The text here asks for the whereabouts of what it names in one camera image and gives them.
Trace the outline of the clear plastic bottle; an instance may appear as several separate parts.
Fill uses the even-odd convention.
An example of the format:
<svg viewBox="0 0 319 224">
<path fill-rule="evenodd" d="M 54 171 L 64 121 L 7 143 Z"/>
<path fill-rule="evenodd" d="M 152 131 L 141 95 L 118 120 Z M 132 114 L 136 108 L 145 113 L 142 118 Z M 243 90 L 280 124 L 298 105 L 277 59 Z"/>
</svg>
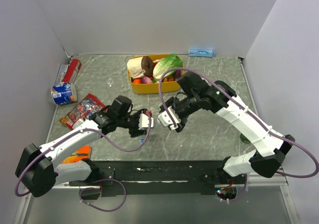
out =
<svg viewBox="0 0 319 224">
<path fill-rule="evenodd" d="M 112 87 L 112 86 L 114 85 L 114 80 L 113 80 L 112 78 L 108 78 L 108 79 L 107 79 L 107 85 L 108 85 L 109 87 Z"/>
</svg>

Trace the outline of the red silver box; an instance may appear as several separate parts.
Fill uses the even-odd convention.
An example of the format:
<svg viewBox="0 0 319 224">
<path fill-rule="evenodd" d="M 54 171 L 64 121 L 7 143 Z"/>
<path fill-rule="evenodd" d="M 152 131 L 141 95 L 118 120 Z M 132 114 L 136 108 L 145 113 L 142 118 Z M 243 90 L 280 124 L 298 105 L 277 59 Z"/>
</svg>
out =
<svg viewBox="0 0 319 224">
<path fill-rule="evenodd" d="M 82 64 L 79 59 L 73 59 L 69 64 L 61 64 L 54 85 L 62 86 L 64 83 L 74 84 L 81 66 Z"/>
</svg>

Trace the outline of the green toy lettuce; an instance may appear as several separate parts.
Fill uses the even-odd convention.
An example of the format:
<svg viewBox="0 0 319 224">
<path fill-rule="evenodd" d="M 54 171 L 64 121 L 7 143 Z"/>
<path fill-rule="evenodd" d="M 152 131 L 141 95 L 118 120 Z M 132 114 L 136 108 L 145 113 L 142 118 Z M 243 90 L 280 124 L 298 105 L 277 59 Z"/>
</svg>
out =
<svg viewBox="0 0 319 224">
<path fill-rule="evenodd" d="M 183 61 L 173 53 L 158 61 L 153 70 L 153 78 L 159 80 L 164 72 L 172 68 L 182 67 Z"/>
</svg>

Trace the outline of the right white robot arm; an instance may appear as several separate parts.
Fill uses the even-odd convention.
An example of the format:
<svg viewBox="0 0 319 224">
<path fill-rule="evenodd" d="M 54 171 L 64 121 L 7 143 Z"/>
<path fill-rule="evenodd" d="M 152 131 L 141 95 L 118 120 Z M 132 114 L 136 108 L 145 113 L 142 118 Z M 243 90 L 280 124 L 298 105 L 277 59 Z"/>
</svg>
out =
<svg viewBox="0 0 319 224">
<path fill-rule="evenodd" d="M 272 127 L 257 117 L 223 81 L 216 81 L 217 89 L 199 75 L 186 72 L 177 83 L 186 97 L 182 100 L 169 98 L 165 102 L 167 109 L 160 107 L 158 123 L 181 132 L 191 114 L 198 110 L 211 111 L 233 125 L 255 147 L 247 154 L 226 157 L 218 170 L 219 180 L 227 184 L 236 176 L 251 172 L 265 178 L 274 176 L 292 147 L 282 140 L 282 134 L 276 132 L 272 136 Z"/>
</svg>

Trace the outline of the pink toy onion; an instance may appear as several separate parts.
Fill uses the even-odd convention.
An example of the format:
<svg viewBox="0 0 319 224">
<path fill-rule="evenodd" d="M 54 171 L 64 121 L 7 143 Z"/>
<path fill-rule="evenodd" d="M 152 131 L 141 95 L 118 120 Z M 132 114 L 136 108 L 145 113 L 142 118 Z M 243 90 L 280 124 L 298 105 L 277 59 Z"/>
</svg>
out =
<svg viewBox="0 0 319 224">
<path fill-rule="evenodd" d="M 141 83 L 142 84 L 152 84 L 153 82 L 152 82 L 152 79 L 150 78 L 150 77 L 142 77 L 141 78 Z"/>
</svg>

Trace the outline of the blue white can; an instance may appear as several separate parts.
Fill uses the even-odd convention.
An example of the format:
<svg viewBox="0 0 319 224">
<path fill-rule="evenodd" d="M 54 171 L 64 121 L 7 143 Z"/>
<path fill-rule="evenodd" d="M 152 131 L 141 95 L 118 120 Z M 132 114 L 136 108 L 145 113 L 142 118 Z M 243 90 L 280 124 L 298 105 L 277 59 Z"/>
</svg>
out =
<svg viewBox="0 0 319 224">
<path fill-rule="evenodd" d="M 73 83 L 53 86 L 51 88 L 51 96 L 56 105 L 66 105 L 77 101 L 77 92 Z"/>
</svg>

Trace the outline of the yellow plastic bin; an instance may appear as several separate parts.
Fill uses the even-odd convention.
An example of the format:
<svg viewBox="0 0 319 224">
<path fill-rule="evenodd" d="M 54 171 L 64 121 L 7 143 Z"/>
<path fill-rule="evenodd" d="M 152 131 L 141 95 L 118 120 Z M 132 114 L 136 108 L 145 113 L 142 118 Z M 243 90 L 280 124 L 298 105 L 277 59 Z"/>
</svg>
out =
<svg viewBox="0 0 319 224">
<path fill-rule="evenodd" d="M 149 56 L 152 60 L 154 65 L 156 65 L 158 63 L 158 61 L 160 61 L 161 59 L 165 58 L 166 56 L 168 56 L 170 54 L 153 54 L 153 55 L 147 55 Z M 133 84 L 133 80 L 130 75 L 129 72 L 127 71 L 128 74 L 128 79 L 129 82 L 132 86 L 133 92 L 136 94 L 156 94 L 159 92 L 159 84 L 161 84 L 161 91 L 163 93 L 169 93 L 169 92 L 175 92 L 178 91 L 180 89 L 179 84 L 177 83 L 177 81 L 174 81 L 173 75 L 176 71 L 171 71 L 168 72 L 163 80 L 160 82 L 160 80 L 157 80 L 155 78 L 150 77 L 152 79 L 152 84 Z"/>
</svg>

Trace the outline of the blue tissue pack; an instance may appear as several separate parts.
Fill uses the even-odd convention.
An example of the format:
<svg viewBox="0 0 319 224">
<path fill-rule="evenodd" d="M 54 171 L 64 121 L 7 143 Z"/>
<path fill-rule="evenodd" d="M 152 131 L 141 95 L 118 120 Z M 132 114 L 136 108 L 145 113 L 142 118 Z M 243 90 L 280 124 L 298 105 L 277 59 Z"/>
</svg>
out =
<svg viewBox="0 0 319 224">
<path fill-rule="evenodd" d="M 205 50 L 205 49 L 190 49 L 188 51 L 189 57 L 209 57 L 212 58 L 215 56 L 215 52 L 213 50 Z"/>
</svg>

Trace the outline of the green glass bottle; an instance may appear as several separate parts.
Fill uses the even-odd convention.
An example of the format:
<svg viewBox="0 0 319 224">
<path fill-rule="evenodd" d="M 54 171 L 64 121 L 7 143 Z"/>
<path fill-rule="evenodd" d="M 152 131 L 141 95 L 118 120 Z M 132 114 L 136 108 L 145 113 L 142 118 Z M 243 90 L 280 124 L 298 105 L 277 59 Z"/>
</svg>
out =
<svg viewBox="0 0 319 224">
<path fill-rule="evenodd" d="M 244 143 L 251 143 L 250 140 L 244 136 L 242 133 L 240 134 L 240 140 Z"/>
</svg>

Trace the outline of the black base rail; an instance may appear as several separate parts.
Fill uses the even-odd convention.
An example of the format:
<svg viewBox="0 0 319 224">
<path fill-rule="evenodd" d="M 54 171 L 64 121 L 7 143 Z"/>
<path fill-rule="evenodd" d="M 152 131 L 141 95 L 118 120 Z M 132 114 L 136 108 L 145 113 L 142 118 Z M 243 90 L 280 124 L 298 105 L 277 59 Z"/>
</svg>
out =
<svg viewBox="0 0 319 224">
<path fill-rule="evenodd" d="M 218 185 L 242 185 L 245 177 L 223 172 L 223 161 L 90 161 L 93 172 L 88 180 L 70 186 L 99 187 L 102 197 L 127 190 L 128 195 L 186 194 L 215 195 Z"/>
</svg>

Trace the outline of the purple toy eggplant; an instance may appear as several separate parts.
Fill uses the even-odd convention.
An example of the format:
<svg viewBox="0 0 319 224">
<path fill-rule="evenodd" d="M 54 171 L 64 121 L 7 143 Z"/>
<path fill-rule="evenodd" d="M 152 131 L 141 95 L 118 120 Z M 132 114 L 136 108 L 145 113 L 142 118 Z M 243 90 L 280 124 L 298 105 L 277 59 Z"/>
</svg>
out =
<svg viewBox="0 0 319 224">
<path fill-rule="evenodd" d="M 179 79 L 181 76 L 182 76 L 182 71 L 177 70 L 173 75 L 174 81 L 177 81 L 177 79 Z"/>
</svg>

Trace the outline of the brown toy donut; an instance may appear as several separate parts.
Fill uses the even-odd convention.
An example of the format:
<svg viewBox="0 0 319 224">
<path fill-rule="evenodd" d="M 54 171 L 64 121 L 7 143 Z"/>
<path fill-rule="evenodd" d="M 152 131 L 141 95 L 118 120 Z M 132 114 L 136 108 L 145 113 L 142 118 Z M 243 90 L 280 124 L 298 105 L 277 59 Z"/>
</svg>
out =
<svg viewBox="0 0 319 224">
<path fill-rule="evenodd" d="M 153 60 L 149 56 L 144 56 L 141 60 L 141 69 L 143 70 L 143 75 L 152 77 L 154 70 Z"/>
</svg>

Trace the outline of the orange toy fruit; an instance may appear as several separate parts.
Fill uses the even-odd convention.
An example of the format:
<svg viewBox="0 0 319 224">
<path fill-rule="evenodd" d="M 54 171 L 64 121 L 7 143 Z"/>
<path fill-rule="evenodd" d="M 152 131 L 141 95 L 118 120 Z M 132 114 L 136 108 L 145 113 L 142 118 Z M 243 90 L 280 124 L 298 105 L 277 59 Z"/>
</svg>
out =
<svg viewBox="0 0 319 224">
<path fill-rule="evenodd" d="M 136 78 L 133 80 L 133 84 L 141 84 L 142 83 L 142 79 L 141 78 Z"/>
</svg>

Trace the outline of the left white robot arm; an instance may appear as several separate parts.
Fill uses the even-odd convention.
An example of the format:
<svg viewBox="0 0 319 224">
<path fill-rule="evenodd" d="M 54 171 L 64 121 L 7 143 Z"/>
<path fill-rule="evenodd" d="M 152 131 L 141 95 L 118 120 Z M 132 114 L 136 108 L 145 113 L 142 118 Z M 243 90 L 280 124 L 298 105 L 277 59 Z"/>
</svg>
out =
<svg viewBox="0 0 319 224">
<path fill-rule="evenodd" d="M 54 186 L 72 182 L 95 184 L 99 179 L 99 169 L 89 159 L 74 163 L 63 163 L 78 149 L 105 138 L 115 148 L 128 152 L 128 149 L 115 144 L 107 134 L 118 127 L 127 129 L 131 137 L 148 138 L 154 126 L 152 113 L 141 109 L 132 113 L 132 101 L 125 96 L 118 96 L 111 105 L 89 116 L 80 126 L 60 138 L 37 147 L 30 144 L 24 148 L 15 175 L 18 184 L 27 188 L 27 193 L 41 197 Z"/>
</svg>

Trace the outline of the orange razor package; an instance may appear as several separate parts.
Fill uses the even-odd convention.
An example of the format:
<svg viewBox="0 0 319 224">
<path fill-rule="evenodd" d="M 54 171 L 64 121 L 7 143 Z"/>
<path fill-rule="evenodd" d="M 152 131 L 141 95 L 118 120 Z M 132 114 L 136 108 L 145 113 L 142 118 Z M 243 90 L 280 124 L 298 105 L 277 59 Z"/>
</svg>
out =
<svg viewBox="0 0 319 224">
<path fill-rule="evenodd" d="M 90 157 L 91 150 L 92 150 L 91 146 L 89 145 L 83 146 L 77 151 L 75 151 L 74 153 L 72 153 L 70 156 L 65 158 L 61 162 L 61 164 L 76 163 L 83 159 L 88 159 Z"/>
</svg>

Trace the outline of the red snack bag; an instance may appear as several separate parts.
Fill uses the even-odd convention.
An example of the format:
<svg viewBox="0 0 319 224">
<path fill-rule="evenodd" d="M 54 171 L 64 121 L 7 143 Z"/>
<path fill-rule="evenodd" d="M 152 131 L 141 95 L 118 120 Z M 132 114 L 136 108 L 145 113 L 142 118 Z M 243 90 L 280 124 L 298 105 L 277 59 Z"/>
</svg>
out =
<svg viewBox="0 0 319 224">
<path fill-rule="evenodd" d="M 100 111 L 105 105 L 93 94 L 83 98 L 67 115 L 59 121 L 71 130 L 79 127 L 89 119 L 91 115 Z"/>
</svg>

